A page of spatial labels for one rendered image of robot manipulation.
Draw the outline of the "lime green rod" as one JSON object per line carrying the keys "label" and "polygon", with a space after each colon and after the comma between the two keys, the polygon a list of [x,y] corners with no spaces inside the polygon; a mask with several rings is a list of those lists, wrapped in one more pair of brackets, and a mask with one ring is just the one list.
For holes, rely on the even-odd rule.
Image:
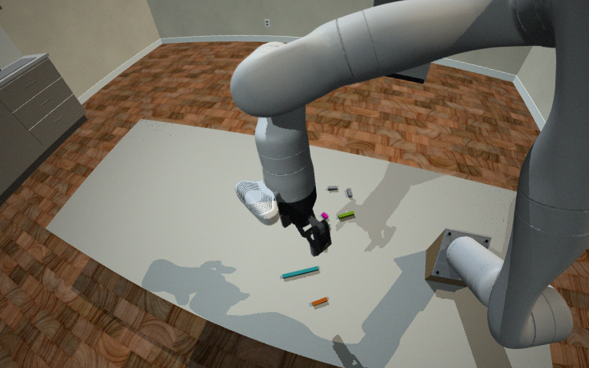
{"label": "lime green rod", "polygon": [[352,211],[352,212],[347,212],[347,213],[344,213],[344,214],[338,215],[338,218],[339,218],[339,219],[343,219],[343,218],[346,218],[346,217],[349,217],[349,216],[352,216],[352,215],[354,215],[354,211]]}

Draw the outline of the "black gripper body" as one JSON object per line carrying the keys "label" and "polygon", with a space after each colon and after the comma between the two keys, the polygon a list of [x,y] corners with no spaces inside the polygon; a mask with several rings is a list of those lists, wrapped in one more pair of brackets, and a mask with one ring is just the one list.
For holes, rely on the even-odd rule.
{"label": "black gripper body", "polygon": [[314,207],[316,198],[317,198],[317,193],[316,193],[316,185],[315,185],[312,193],[300,201],[279,202],[278,203],[278,211],[282,215],[286,215],[288,218],[291,215],[295,215],[303,228],[303,227],[310,224],[309,220],[308,220],[308,216],[311,215],[315,218],[315,214],[313,212],[313,207]]}

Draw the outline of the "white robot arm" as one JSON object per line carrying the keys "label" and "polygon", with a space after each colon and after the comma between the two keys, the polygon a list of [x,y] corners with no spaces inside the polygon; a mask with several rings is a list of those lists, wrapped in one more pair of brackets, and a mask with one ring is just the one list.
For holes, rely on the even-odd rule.
{"label": "white robot arm", "polygon": [[488,308],[501,346],[567,339],[572,313],[550,283],[589,247],[589,0],[404,0],[261,45],[230,84],[236,106],[258,117],[265,181],[238,182],[238,198],[274,225],[279,202],[312,193],[306,104],[454,54],[517,46],[555,48],[556,75],[551,112],[521,167],[505,260],[467,236],[449,245],[446,260]]}

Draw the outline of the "turquoise rod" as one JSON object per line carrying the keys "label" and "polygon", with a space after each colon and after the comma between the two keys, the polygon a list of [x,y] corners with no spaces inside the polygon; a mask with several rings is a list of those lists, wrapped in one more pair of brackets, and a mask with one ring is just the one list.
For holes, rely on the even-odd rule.
{"label": "turquoise rod", "polygon": [[287,273],[287,274],[283,274],[282,277],[283,277],[283,279],[284,278],[290,278],[290,277],[298,276],[298,275],[301,275],[301,274],[307,274],[307,273],[310,273],[310,272],[313,272],[313,271],[318,271],[318,266],[313,267],[313,268],[303,269],[303,270],[300,270],[300,271],[294,271],[294,272]]}

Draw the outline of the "orange rectangular bar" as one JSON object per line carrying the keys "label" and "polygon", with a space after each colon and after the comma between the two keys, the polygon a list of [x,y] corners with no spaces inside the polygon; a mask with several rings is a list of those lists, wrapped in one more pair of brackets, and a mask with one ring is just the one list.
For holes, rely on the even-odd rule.
{"label": "orange rectangular bar", "polygon": [[316,305],[318,305],[318,304],[322,304],[322,303],[324,303],[324,302],[326,302],[326,301],[327,301],[327,297],[324,297],[324,298],[322,298],[322,299],[320,299],[320,300],[317,300],[317,301],[314,301],[314,302],[312,302],[312,305],[313,305],[313,306],[316,306]]}

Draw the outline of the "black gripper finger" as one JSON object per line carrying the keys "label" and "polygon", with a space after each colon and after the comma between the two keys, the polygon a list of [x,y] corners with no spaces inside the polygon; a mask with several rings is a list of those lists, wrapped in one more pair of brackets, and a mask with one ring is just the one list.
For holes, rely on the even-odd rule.
{"label": "black gripper finger", "polygon": [[280,219],[281,219],[281,224],[284,228],[288,227],[291,224],[291,220],[286,215],[280,214]]}
{"label": "black gripper finger", "polygon": [[[318,256],[321,252],[323,252],[323,250],[331,245],[329,226],[325,219],[319,222],[313,216],[308,216],[309,223],[312,227],[310,227],[307,231],[304,231],[295,215],[292,215],[289,218],[292,224],[296,226],[301,236],[308,240],[311,248],[311,254],[314,257],[316,255]],[[312,234],[314,240],[311,238]]]}

